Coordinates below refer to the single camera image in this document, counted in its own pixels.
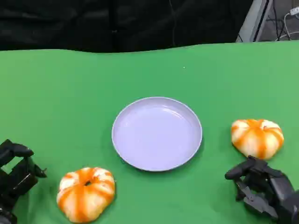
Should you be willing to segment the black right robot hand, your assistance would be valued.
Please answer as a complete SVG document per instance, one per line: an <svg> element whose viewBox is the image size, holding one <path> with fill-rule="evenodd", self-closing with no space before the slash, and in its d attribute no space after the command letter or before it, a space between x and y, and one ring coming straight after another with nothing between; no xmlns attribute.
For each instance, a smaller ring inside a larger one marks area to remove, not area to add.
<svg viewBox="0 0 299 224"><path fill-rule="evenodd" d="M282 171L271 168L268 163L254 156L236 165L226 174L236 186L236 201L278 224L299 222L299 192Z"/></svg>

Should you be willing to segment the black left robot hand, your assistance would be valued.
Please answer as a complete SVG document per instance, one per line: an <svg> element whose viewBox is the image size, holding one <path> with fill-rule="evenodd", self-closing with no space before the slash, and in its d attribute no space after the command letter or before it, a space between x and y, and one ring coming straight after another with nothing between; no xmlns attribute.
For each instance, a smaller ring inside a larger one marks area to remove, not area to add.
<svg viewBox="0 0 299 224"><path fill-rule="evenodd" d="M21 160L12 168L10 173L0 170L0 222L16 224L17 217L13 208L20 196L28 193L39 178L46 178L45 170L41 169L31 158L34 152L27 146L13 143L7 139L0 145L0 166L3 167L14 157Z"/></svg>

